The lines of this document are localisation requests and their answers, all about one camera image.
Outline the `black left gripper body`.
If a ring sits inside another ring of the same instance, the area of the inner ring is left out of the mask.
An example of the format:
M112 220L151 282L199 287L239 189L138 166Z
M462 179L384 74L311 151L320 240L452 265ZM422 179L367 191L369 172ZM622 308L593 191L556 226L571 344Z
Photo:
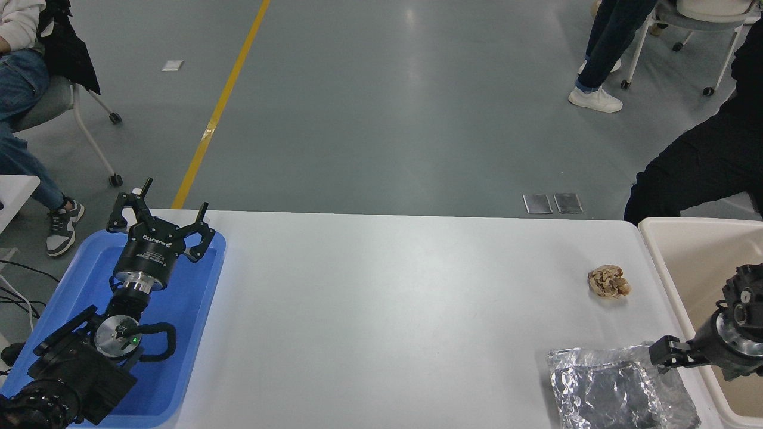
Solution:
M130 228L113 275L124 281L128 274L141 272L156 282L168 282L180 254L185 252L185 237L197 231L194 225L179 227L161 218L136 223Z

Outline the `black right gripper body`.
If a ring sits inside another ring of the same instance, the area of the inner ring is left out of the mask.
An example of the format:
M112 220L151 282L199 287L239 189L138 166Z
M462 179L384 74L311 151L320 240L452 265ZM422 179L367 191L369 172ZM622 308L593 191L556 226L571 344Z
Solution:
M718 367L727 382L761 376L761 327L738 325L727 315L712 315L690 345L708 365Z

